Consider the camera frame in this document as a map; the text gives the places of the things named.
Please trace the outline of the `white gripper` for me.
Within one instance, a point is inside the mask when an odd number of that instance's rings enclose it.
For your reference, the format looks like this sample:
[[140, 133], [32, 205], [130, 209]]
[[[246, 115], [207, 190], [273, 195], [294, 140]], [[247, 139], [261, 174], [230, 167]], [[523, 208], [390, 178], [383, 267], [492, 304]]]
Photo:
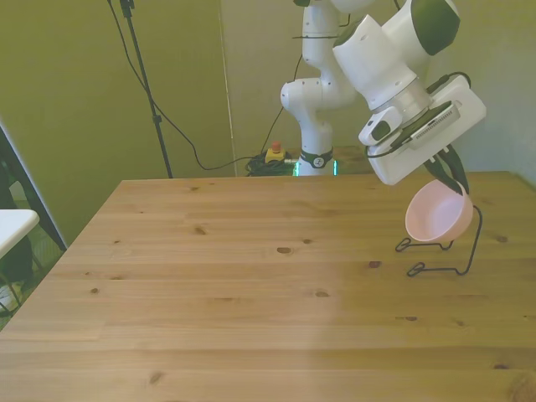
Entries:
[[[368, 146], [367, 159], [385, 184], [395, 185], [424, 165], [428, 173], [450, 190], [459, 193], [461, 185], [469, 194], [462, 161], [454, 147], [448, 146], [483, 120], [487, 109], [462, 74], [445, 75], [431, 88], [435, 93], [430, 109], [379, 144]], [[433, 158], [440, 151], [452, 177], [441, 161]]]

